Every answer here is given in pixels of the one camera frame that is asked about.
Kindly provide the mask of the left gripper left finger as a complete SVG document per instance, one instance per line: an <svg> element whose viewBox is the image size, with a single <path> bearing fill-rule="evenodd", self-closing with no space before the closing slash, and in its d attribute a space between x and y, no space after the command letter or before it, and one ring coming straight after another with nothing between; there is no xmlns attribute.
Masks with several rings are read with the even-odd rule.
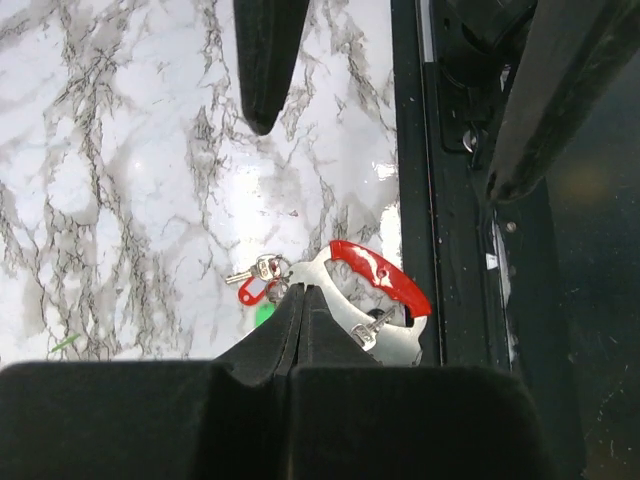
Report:
<svg viewBox="0 0 640 480"><path fill-rule="evenodd" d="M215 360L18 363L1 373L5 479L282 479L277 374L305 290Z"/></svg>

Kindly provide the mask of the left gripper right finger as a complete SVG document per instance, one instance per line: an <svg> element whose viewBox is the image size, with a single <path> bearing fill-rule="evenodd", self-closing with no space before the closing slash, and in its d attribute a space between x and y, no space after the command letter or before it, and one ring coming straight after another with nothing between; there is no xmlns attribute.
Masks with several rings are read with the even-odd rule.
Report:
<svg viewBox="0 0 640 480"><path fill-rule="evenodd" d="M481 367L330 365L289 377L290 479L552 479L536 408Z"/></svg>

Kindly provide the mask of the metal key organizer red handle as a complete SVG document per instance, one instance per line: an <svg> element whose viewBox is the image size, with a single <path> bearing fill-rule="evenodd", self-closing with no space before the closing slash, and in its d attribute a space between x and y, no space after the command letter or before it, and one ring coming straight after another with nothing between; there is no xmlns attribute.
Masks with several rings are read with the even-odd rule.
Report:
<svg viewBox="0 0 640 480"><path fill-rule="evenodd" d="M332 240L309 261L283 274L287 286L322 290L333 319L385 366L416 366L419 337L432 305L418 285L391 261L346 240Z"/></svg>

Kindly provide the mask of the key red tag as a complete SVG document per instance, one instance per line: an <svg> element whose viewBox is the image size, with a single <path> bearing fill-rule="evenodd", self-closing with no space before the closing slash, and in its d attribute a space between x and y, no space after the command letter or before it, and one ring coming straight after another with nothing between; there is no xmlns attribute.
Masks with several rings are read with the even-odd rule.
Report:
<svg viewBox="0 0 640 480"><path fill-rule="evenodd" d="M244 306L254 306L265 296L283 274L284 257L280 254L263 254L246 270L225 278L227 285L238 284L237 297Z"/></svg>

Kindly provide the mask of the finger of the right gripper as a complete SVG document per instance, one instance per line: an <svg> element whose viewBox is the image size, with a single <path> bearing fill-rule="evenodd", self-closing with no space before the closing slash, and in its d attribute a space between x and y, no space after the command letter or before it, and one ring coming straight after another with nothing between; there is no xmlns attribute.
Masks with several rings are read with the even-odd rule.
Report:
<svg viewBox="0 0 640 480"><path fill-rule="evenodd" d="M271 132L291 85L308 0L235 0L242 112L251 130Z"/></svg>
<svg viewBox="0 0 640 480"><path fill-rule="evenodd" d="M639 49L636 1L540 1L506 103L485 196L529 194Z"/></svg>

